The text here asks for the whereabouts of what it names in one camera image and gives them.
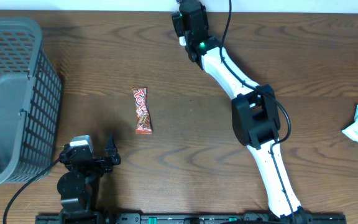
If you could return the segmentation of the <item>red Top chocolate bar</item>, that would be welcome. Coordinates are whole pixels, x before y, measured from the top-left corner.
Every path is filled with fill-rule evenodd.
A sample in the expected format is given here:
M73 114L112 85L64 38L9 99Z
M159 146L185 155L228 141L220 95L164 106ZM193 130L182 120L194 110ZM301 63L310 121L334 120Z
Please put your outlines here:
M137 113L136 134L152 134L152 124L147 105L147 90L147 87L137 87L132 89Z

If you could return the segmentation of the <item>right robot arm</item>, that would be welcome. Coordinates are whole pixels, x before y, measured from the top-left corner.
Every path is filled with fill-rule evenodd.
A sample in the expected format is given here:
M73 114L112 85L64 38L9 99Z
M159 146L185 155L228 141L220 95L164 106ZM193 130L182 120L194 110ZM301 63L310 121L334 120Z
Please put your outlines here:
M211 75L231 99L232 128L237 140L256 161L268 197L268 207L280 223L310 223L297 199L283 159L280 145L289 136L279 136L280 118L289 115L275 97L270 85L250 79L231 60L224 40L209 34L205 6L197 0L177 1L172 13L175 32L189 59Z

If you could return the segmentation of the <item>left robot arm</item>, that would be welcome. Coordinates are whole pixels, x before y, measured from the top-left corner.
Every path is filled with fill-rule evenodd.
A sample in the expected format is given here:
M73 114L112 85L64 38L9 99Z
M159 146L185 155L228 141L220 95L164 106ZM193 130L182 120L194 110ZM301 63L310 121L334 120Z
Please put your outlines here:
M97 207L100 178L121 163L121 157L112 136L109 137L105 155L93 157L93 143L89 135L76 136L64 145L59 162L68 172L59 179L58 193L62 210L60 223L114 223L109 211Z

